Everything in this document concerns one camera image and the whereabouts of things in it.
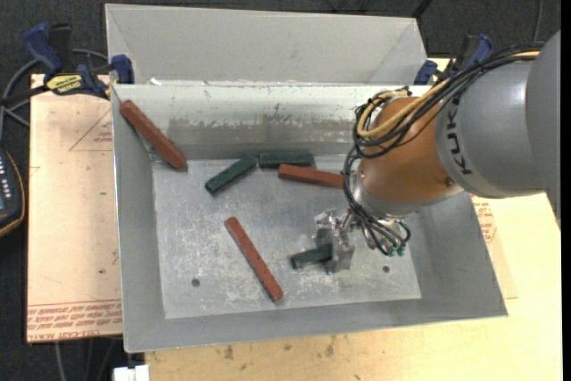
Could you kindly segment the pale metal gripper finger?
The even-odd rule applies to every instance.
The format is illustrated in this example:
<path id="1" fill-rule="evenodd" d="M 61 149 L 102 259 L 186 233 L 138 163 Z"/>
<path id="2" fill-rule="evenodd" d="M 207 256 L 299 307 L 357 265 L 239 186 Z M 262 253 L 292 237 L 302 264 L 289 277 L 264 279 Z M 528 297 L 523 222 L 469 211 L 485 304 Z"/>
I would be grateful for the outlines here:
<path id="1" fill-rule="evenodd" d="M 328 229 L 319 229 L 313 237 L 314 243 L 319 249 L 333 249 L 334 232 Z"/>
<path id="2" fill-rule="evenodd" d="M 332 244 L 331 258 L 327 261 L 327 273 L 335 274 L 348 270 L 351 267 L 354 252 L 353 244 Z"/>

